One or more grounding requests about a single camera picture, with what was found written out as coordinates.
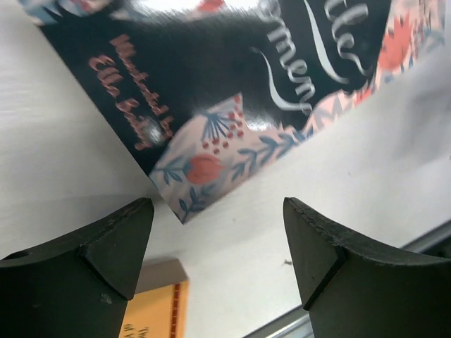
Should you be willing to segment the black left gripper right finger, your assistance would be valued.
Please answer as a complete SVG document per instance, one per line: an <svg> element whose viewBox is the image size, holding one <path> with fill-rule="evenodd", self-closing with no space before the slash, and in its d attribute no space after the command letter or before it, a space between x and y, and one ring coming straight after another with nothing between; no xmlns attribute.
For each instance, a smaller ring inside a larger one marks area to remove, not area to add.
<svg viewBox="0 0 451 338"><path fill-rule="evenodd" d="M450 260L376 241L296 198L283 218L316 337L449 337Z"/></svg>

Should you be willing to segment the Little Women floral book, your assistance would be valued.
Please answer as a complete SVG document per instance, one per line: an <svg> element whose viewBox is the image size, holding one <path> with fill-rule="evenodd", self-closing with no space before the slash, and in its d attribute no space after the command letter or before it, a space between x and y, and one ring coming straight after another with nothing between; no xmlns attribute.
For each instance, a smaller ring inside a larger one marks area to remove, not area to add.
<svg viewBox="0 0 451 338"><path fill-rule="evenodd" d="M445 42L444 1L23 1L186 223Z"/></svg>

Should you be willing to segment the orange back cover book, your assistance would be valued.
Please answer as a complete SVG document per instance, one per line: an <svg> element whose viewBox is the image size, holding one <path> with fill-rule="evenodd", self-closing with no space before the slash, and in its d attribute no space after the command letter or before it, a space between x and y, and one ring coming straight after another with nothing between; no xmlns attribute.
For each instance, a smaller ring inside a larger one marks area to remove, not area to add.
<svg viewBox="0 0 451 338"><path fill-rule="evenodd" d="M144 265L134 298L128 302L119 336L183 338L189 285L178 259Z"/></svg>

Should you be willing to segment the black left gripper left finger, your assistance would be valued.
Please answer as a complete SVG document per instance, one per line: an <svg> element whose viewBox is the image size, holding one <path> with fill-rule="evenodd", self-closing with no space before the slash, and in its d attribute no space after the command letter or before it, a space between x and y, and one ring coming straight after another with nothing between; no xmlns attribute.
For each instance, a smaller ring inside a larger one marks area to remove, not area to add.
<svg viewBox="0 0 451 338"><path fill-rule="evenodd" d="M118 337L153 218L140 198L1 259L1 336Z"/></svg>

